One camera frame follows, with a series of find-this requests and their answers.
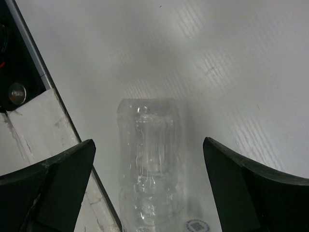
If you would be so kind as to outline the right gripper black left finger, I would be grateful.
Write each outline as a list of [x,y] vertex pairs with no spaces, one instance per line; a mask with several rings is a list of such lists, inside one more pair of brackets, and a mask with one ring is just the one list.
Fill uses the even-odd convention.
[[2,232],[72,232],[96,147],[85,140],[58,155],[0,177]]

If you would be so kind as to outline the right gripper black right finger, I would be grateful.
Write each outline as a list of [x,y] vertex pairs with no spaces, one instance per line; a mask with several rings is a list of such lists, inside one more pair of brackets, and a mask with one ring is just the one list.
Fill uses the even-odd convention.
[[222,231],[309,230],[307,178],[265,166],[210,137],[203,153]]

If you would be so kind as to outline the clear bottle white cap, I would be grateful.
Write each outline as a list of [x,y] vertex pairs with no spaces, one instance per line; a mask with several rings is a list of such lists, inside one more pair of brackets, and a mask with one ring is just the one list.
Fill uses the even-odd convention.
[[119,218],[125,232],[178,232],[180,119],[172,99],[124,99],[120,138]]

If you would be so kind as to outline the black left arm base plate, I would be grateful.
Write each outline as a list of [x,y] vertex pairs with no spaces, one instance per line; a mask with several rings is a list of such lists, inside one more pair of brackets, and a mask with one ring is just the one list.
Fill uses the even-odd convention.
[[14,0],[0,2],[0,111],[13,111],[54,87]]

